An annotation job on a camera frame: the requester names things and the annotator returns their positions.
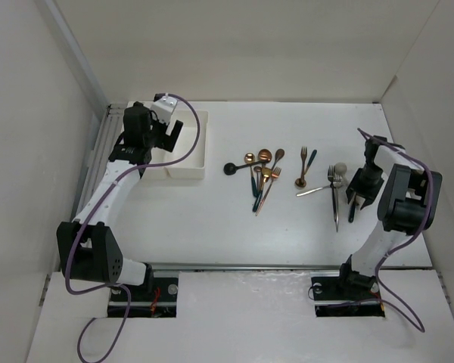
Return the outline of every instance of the beige wall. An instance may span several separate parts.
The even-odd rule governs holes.
[[[437,0],[58,0],[111,101],[377,101]]]
[[[26,358],[92,108],[33,0],[0,0],[0,362]]]
[[[440,0],[382,105],[393,138],[443,174],[426,241],[454,313],[454,0]]]

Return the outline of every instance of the white container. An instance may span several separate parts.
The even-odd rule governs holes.
[[[131,107],[134,102],[129,102],[128,107]],[[151,106],[151,102],[143,102],[146,107]],[[200,138],[198,139],[197,147],[191,155],[181,163],[167,167],[147,168],[143,178],[148,180],[165,179],[168,176],[175,179],[203,179],[205,177],[205,165],[207,158],[207,128],[209,113],[203,110],[195,110],[201,124]],[[177,160],[185,155],[193,145],[197,134],[197,123],[193,113],[190,110],[176,110],[169,125],[168,133],[175,125],[175,121],[183,122],[183,128],[180,132],[179,139],[176,142],[175,149],[172,153],[165,150],[153,148],[151,151],[150,164],[167,163]]]

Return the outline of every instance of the black ladle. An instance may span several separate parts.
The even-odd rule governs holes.
[[[244,164],[236,166],[234,163],[227,163],[224,165],[224,173],[226,175],[234,175],[239,169],[247,168],[248,166],[258,165],[262,163],[268,163],[266,160],[255,161],[254,163]]]

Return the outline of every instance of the cable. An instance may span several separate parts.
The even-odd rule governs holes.
[[[106,200],[107,196],[117,186],[117,183],[121,179],[123,179],[125,176],[127,176],[130,172],[134,172],[135,170],[138,170],[138,169],[170,166],[170,165],[182,162],[183,160],[185,160],[187,157],[189,157],[191,155],[191,153],[194,151],[195,147],[197,146],[198,139],[200,138],[200,120],[198,119],[197,112],[192,107],[192,105],[187,100],[185,100],[184,98],[182,98],[182,97],[180,97],[178,95],[160,94],[161,97],[163,97],[164,95],[169,95],[169,96],[174,97],[177,100],[183,102],[190,109],[190,111],[194,114],[195,121],[197,123],[197,135],[195,136],[195,140],[194,140],[193,145],[191,146],[190,150],[183,157],[180,157],[177,160],[169,161],[167,163],[144,164],[144,165],[133,166],[133,167],[127,169],[122,174],[120,174],[120,176],[118,176],[115,179],[115,181],[113,183],[111,183],[111,186],[104,192],[102,197],[99,198],[99,201],[91,209],[91,212],[88,214],[88,216],[86,217],[86,219],[82,223],[81,228],[77,232],[76,238],[74,239],[73,245],[70,248],[69,256],[67,257],[66,271],[65,271],[64,275],[65,275],[65,280],[66,280],[66,290],[71,295],[83,295],[85,293],[90,293],[92,291],[96,291],[96,290],[102,289],[104,287],[120,287],[123,290],[125,290],[126,295],[128,296],[128,302],[127,302],[127,306],[126,306],[126,311],[125,311],[125,315],[123,316],[123,320],[121,321],[121,325],[120,325],[120,327],[119,327],[119,329],[117,331],[116,336],[114,337],[113,342],[111,343],[110,348],[108,349],[106,354],[103,356],[103,358],[101,358],[101,359],[99,359],[98,361],[95,361],[95,362],[86,361],[84,359],[84,357],[82,356],[81,349],[80,349],[82,336],[86,332],[86,329],[89,327],[89,325],[91,325],[91,323],[94,320],[96,320],[96,318],[91,319],[88,322],[88,324],[86,324],[84,329],[82,329],[82,332],[79,335],[79,339],[77,341],[77,355],[79,356],[79,359],[81,360],[82,363],[101,363],[102,361],[104,361],[109,356],[109,354],[113,351],[113,348],[116,345],[116,342],[117,342],[118,338],[120,337],[121,331],[123,330],[124,324],[126,323],[126,319],[128,318],[129,308],[131,306],[131,292],[129,291],[127,286],[122,285],[122,284],[101,284],[99,286],[90,287],[89,289],[84,289],[84,290],[73,290],[73,288],[70,286],[70,270],[71,270],[72,264],[73,264],[74,253],[76,252],[77,246],[79,245],[79,242],[81,241],[81,237],[84,234],[84,230],[86,229],[86,227],[87,227],[89,221],[91,220],[91,218],[93,217],[93,215],[98,211],[98,209],[101,206],[101,204]]]
[[[399,148],[394,147],[393,145],[391,145],[388,142],[383,141],[383,140],[381,140],[379,138],[375,138],[374,136],[368,134],[367,132],[364,132],[361,129],[358,129],[358,131],[360,132],[360,134],[362,134],[362,136],[363,136],[363,138],[365,140],[369,140],[370,138],[373,139],[373,140],[376,140],[380,144],[382,144],[382,145],[388,147],[389,149],[391,149],[392,151],[398,153],[400,156],[402,156],[403,158],[407,159],[408,161],[411,161],[411,162],[419,165],[425,171],[425,173],[427,175],[427,179],[428,179],[428,201],[427,201],[427,206],[425,207],[425,213],[424,213],[424,217],[422,218],[421,224],[419,225],[419,227],[415,231],[414,235],[411,236],[408,241],[406,241],[403,244],[400,244],[399,246],[396,246],[392,250],[388,251],[387,254],[375,266],[375,277],[377,279],[378,285],[382,286],[390,295],[392,295],[397,300],[399,300],[407,308],[407,310],[409,310],[410,314],[417,321],[417,324],[405,312],[403,312],[398,306],[395,306],[390,301],[387,301],[387,300],[384,300],[384,299],[373,298],[373,299],[364,299],[364,300],[359,300],[359,301],[349,301],[349,302],[343,302],[341,304],[336,304],[336,305],[334,305],[334,307],[341,308],[343,306],[362,305],[363,303],[370,303],[370,302],[376,301],[376,302],[383,303],[385,305],[388,305],[388,306],[392,307],[397,312],[399,312],[399,314],[401,314],[410,324],[412,324],[415,327],[415,329],[419,330],[421,333],[425,333],[424,324],[422,323],[422,320],[419,318],[419,316],[414,311],[414,309],[412,307],[410,307],[410,305],[407,302],[405,302],[400,296],[398,296],[391,289],[389,289],[387,287],[387,285],[384,284],[381,281],[379,274],[380,274],[381,266],[385,263],[385,261],[387,261],[387,259],[390,256],[392,256],[395,252],[400,251],[402,248],[405,248],[408,245],[412,244],[417,239],[417,237],[422,233],[422,231],[424,230],[424,227],[427,224],[427,220],[429,219],[429,214],[431,213],[432,202],[433,202],[433,198],[434,198],[434,180],[432,178],[432,173],[431,173],[431,170],[429,169],[429,167],[427,165],[425,165],[422,161],[420,161],[418,159],[415,159],[414,157],[410,157],[409,155],[407,155],[405,153],[400,152]]]

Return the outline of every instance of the white table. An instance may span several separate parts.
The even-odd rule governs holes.
[[[379,104],[278,102],[197,102],[210,113],[207,171],[202,181],[142,180],[129,195],[116,225],[126,257],[145,262],[228,265],[339,266],[360,248],[375,226],[376,204],[348,223],[340,203],[336,233],[329,190],[295,197],[300,149],[318,154],[307,175],[310,187],[326,185],[329,164],[343,161],[348,179],[362,167],[364,140],[357,127],[390,138]],[[242,164],[247,152],[282,147],[281,178],[262,212],[251,212],[248,169],[222,172],[225,163]],[[345,201],[344,191],[340,201]],[[390,258],[389,266],[431,266],[424,240]]]
[[[386,318],[317,318],[306,271],[189,272],[180,274],[177,317],[129,319],[106,362],[454,363],[454,320],[437,273],[386,270],[381,278],[419,314],[425,334],[389,308]],[[79,333],[105,316],[107,294],[71,296],[55,273],[27,363],[79,362]],[[89,361],[107,351],[119,323],[89,327],[82,346]]]

